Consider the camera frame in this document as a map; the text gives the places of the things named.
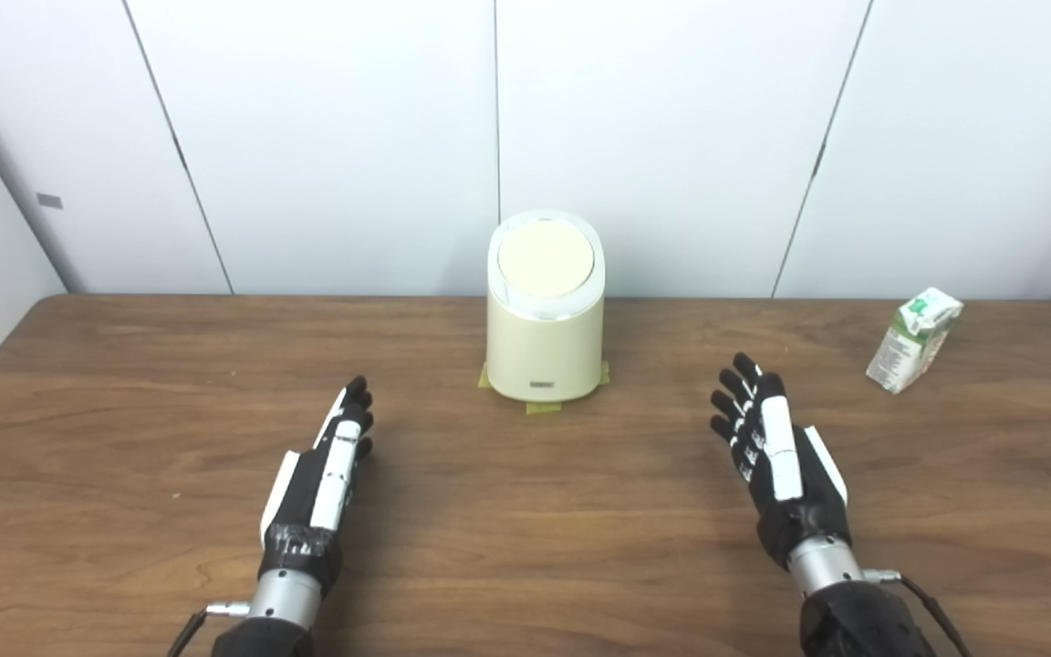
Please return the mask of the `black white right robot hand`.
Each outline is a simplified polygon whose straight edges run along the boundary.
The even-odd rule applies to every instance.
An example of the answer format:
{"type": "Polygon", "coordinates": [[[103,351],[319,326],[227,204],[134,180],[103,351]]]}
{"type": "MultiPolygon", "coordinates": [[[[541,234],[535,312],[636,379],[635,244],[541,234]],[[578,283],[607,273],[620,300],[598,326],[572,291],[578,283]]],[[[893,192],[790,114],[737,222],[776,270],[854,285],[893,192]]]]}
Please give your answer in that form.
{"type": "Polygon", "coordinates": [[[738,352],[719,383],[710,426],[751,496],[767,556],[786,568],[794,549],[815,537],[851,545],[846,483],[817,427],[794,420],[780,375],[738,352]]]}

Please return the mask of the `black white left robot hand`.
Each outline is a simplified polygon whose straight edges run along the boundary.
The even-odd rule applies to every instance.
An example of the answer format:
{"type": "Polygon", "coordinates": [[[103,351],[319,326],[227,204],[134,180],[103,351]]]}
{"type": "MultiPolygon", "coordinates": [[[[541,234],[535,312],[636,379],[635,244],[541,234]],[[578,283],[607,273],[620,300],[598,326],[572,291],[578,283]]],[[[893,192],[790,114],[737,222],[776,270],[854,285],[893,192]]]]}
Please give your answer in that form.
{"type": "Polygon", "coordinates": [[[296,571],[325,598],[343,566],[339,525],[356,491],[359,465],[374,449],[374,403],[363,375],[338,393],[304,452],[287,452],[260,520],[264,550],[259,573],[296,571]]]}

